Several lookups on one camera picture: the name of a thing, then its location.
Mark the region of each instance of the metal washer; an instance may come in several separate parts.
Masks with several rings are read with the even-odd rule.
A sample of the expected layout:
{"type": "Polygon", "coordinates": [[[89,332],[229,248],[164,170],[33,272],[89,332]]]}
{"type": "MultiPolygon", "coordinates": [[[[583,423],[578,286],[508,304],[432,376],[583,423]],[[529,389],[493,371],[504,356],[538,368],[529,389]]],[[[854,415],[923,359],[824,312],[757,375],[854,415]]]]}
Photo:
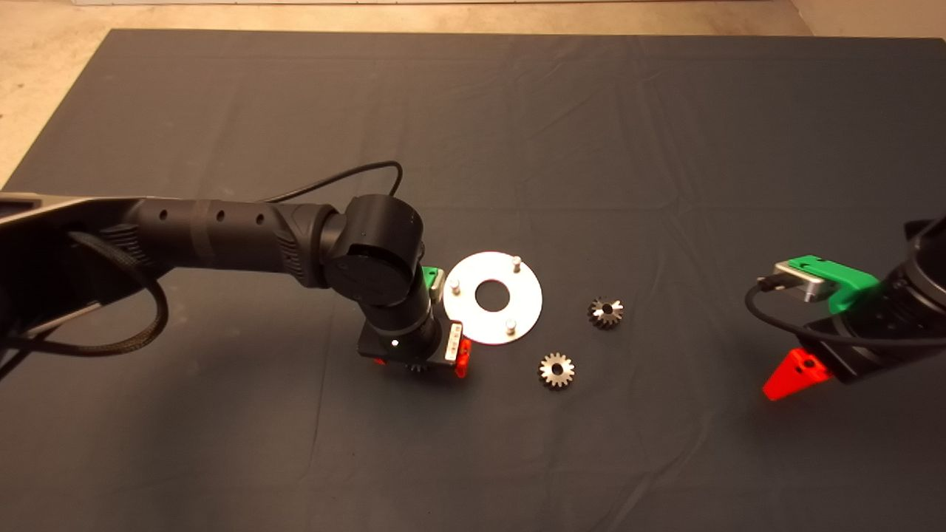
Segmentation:
{"type": "Polygon", "coordinates": [[[542,287],[521,258],[485,251],[461,260],[447,275],[444,310],[451,320],[463,322],[464,336],[490,346],[508,344],[524,336],[542,313],[542,287]],[[509,304],[492,312],[477,303],[476,290],[497,281],[509,291],[509,304]],[[510,320],[515,328],[510,332],[510,320]]]}

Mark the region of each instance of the cable connector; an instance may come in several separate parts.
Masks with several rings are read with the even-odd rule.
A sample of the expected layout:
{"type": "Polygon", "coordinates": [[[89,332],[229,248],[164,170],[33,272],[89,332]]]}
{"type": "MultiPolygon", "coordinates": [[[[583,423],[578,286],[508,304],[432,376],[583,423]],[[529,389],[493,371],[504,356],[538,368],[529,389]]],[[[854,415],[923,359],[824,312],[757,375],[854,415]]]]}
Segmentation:
{"type": "Polygon", "coordinates": [[[804,301],[805,303],[814,303],[816,301],[824,301],[825,299],[828,299],[837,291],[837,285],[835,283],[793,265],[793,260],[794,259],[784,260],[783,262],[777,263],[772,268],[772,275],[770,275],[775,276],[786,274],[794,278],[793,281],[787,282],[783,285],[783,289],[792,289],[786,293],[796,299],[804,301]]]}
{"type": "Polygon", "coordinates": [[[803,279],[798,278],[787,272],[778,272],[776,274],[766,275],[756,279],[759,290],[762,292],[772,292],[774,290],[785,290],[794,288],[804,283],[803,279]]]}

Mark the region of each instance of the gear hole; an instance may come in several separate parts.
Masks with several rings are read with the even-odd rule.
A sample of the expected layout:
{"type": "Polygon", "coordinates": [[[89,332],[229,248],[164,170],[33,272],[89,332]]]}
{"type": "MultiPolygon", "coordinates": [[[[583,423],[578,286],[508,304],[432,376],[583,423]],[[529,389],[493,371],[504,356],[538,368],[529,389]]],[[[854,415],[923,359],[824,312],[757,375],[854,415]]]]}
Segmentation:
{"type": "Polygon", "coordinates": [[[476,288],[476,302],[483,310],[499,312],[509,305],[509,289],[496,280],[483,281],[476,288]]]}

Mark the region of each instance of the metal gear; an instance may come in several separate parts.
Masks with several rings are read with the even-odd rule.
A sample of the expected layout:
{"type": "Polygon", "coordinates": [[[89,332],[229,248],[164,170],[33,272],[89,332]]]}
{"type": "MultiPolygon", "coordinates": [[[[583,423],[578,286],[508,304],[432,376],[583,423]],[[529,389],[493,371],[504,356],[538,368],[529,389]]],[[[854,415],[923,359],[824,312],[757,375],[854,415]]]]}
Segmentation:
{"type": "Polygon", "coordinates": [[[620,299],[599,297],[588,306],[588,320],[597,328],[614,328],[624,317],[624,304],[620,299]]]}
{"type": "Polygon", "coordinates": [[[552,390],[561,390],[575,377],[575,364],[562,353],[552,353],[539,363],[538,376],[552,390]]]}

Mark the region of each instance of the black cylinder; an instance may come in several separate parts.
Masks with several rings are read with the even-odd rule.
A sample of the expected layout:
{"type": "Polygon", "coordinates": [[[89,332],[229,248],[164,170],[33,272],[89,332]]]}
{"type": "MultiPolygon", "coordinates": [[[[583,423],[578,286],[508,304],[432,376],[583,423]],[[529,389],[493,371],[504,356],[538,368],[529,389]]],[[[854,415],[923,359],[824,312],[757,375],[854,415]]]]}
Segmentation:
{"type": "Polygon", "coordinates": [[[396,337],[397,345],[393,344],[394,337],[380,336],[381,344],[388,353],[388,360],[398,360],[405,363],[422,363],[440,346],[442,340],[440,324],[428,314],[427,318],[414,330],[396,337]]]}
{"type": "MultiPolygon", "coordinates": [[[[10,303],[7,293],[0,286],[0,338],[6,338],[13,330],[13,305],[10,303]]],[[[0,358],[3,357],[3,349],[0,349],[0,358]]]]}
{"type": "Polygon", "coordinates": [[[424,283],[424,275],[417,268],[411,290],[402,301],[386,307],[359,305],[368,323],[379,334],[400,334],[400,331],[417,328],[425,316],[430,315],[430,295],[424,283]]]}
{"type": "Polygon", "coordinates": [[[408,297],[423,248],[417,212],[374,194],[353,199],[344,217],[324,263],[329,286],[365,305],[387,307],[408,297]]]}
{"type": "Polygon", "coordinates": [[[327,288],[320,258],[329,205],[146,199],[128,216],[149,260],[175,267],[288,273],[327,288]]]}
{"type": "Polygon", "coordinates": [[[904,271],[926,297],[946,307],[946,216],[910,240],[904,271]]]}

